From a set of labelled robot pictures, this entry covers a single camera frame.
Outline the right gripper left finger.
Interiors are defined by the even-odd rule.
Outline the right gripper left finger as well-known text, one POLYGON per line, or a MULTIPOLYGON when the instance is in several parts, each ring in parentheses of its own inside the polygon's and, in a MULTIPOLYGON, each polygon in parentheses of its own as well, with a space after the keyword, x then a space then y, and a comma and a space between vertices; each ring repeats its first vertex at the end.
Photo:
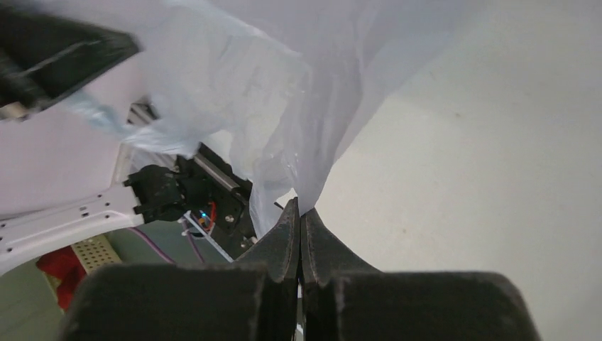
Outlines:
POLYGON ((236 261, 103 266, 78 286, 59 340, 292 340, 298 201, 236 261))

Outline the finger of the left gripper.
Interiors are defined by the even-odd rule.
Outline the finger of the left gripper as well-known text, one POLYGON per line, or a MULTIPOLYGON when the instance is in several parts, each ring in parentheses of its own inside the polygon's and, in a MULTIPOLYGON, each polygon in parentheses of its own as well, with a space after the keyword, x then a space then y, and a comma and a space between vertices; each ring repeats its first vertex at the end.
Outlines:
POLYGON ((25 119, 139 52, 124 32, 1 5, 1 119, 25 119))

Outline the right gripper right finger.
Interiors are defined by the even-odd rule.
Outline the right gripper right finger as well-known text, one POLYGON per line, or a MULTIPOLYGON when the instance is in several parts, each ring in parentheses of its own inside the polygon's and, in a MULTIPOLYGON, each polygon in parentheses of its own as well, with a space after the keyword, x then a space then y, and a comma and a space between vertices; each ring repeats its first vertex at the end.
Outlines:
POLYGON ((518 288, 488 271, 384 272, 300 219, 307 340, 539 340, 518 288))

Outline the translucent blue trash bag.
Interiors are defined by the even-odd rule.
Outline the translucent blue trash bag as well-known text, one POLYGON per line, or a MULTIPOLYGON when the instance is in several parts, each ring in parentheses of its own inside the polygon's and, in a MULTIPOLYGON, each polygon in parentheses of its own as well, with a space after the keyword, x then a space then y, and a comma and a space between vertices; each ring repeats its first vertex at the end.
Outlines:
POLYGON ((465 1, 51 1, 52 13, 132 33, 158 119, 121 123, 107 101, 72 111, 126 144, 190 157, 225 136, 253 184, 256 234, 294 190, 314 207, 332 166, 384 99, 440 53, 465 1))

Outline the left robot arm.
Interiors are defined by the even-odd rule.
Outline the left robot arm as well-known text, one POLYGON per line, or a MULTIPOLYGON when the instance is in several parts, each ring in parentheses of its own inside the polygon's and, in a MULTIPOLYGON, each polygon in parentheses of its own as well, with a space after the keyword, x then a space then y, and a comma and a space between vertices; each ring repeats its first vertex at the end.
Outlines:
POLYGON ((143 224, 139 190, 114 184, 124 149, 84 119, 123 124, 143 96, 127 33, 1 5, 1 272, 143 224))

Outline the small circuit board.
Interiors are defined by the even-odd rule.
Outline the small circuit board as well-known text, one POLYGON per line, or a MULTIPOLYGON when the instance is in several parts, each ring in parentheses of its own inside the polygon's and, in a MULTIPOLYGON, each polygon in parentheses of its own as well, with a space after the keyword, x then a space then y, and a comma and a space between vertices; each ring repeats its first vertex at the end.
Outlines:
POLYGON ((212 220, 211 215, 208 215, 206 212, 200 210, 197 218, 197 222, 199 223, 199 225, 202 227, 202 229, 206 232, 211 232, 214 223, 212 220))

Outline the red object on floor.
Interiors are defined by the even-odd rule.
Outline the red object on floor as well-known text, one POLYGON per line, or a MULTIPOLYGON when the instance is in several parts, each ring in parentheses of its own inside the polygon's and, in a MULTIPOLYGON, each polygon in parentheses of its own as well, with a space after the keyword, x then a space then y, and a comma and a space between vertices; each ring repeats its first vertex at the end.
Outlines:
POLYGON ((35 263, 36 267, 46 276, 55 281, 54 292, 57 304, 61 310, 66 311, 73 299, 80 282, 87 276, 87 272, 80 263, 71 246, 57 249, 43 255, 35 263))

